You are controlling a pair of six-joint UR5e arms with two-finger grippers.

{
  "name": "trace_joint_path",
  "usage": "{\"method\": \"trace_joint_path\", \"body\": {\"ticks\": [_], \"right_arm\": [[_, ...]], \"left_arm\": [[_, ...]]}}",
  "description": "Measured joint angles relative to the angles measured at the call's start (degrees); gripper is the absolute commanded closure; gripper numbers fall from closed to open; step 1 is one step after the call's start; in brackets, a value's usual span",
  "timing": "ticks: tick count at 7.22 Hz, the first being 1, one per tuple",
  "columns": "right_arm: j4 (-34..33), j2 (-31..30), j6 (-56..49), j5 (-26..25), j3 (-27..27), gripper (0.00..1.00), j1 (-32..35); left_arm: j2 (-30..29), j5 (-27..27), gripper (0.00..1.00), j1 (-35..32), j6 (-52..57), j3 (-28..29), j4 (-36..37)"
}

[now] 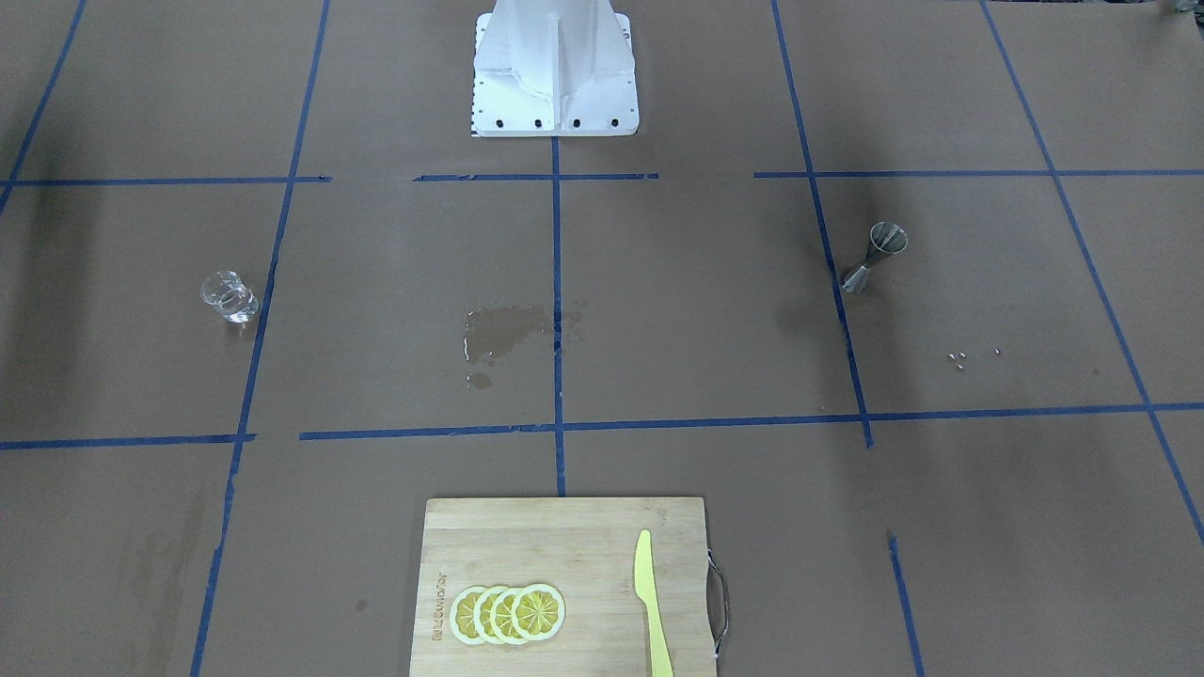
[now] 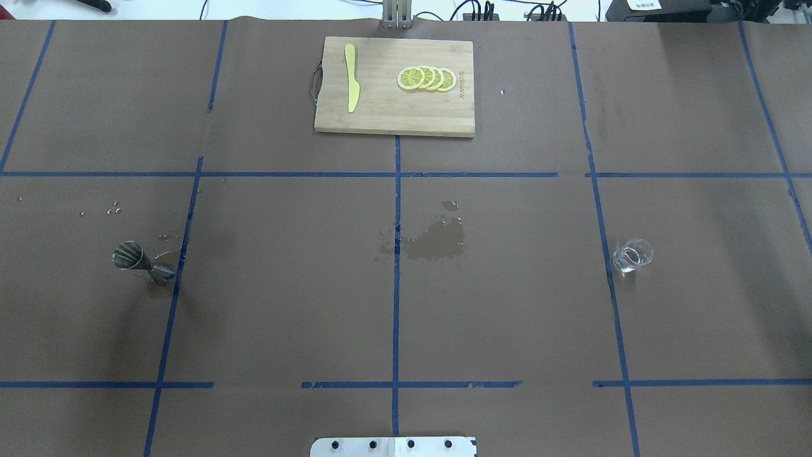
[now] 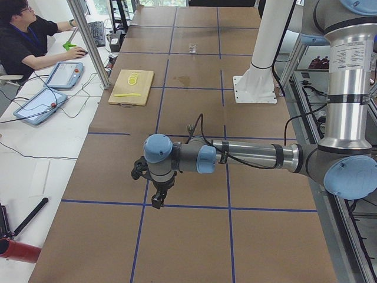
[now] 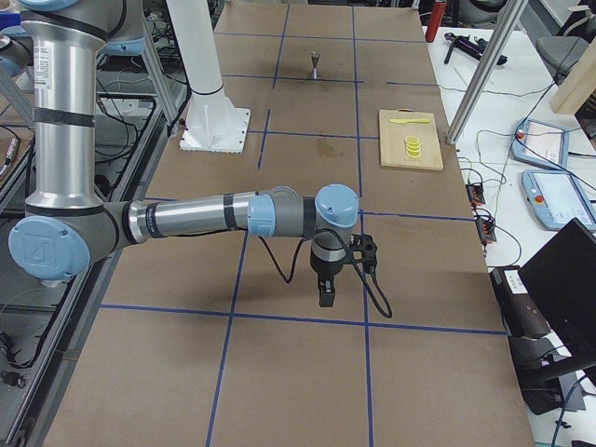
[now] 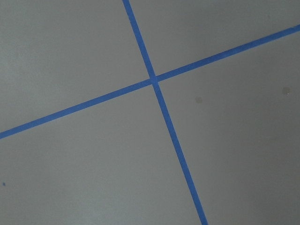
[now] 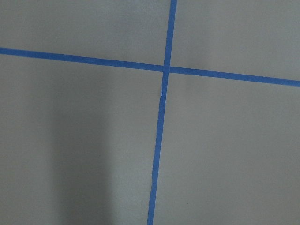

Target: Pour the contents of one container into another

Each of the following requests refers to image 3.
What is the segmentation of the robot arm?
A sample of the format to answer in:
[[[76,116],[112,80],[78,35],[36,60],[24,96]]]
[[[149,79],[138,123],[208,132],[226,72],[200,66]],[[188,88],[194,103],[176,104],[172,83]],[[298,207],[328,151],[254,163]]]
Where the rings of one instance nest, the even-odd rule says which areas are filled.
[[[253,144],[189,135],[185,143],[154,134],[144,142],[133,179],[152,181],[151,203],[161,208],[178,172],[212,173],[235,162],[305,175],[340,198],[357,200],[376,189],[376,161],[365,138],[369,78],[376,36],[375,1],[306,1],[301,32],[330,44],[325,136],[316,145]]]

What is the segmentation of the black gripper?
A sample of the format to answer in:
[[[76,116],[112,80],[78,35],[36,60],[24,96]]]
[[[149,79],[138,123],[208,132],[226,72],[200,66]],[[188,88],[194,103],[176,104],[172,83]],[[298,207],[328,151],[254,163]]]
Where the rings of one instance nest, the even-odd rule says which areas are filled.
[[[131,177],[138,180],[143,177],[153,183],[156,188],[156,193],[151,197],[151,204],[153,208],[161,209],[164,206],[164,200],[167,196],[168,190],[174,186],[176,172],[170,171],[167,175],[162,177],[162,180],[157,180],[157,176],[153,175],[148,163],[144,157],[140,157],[134,162],[134,167],[131,171]]]

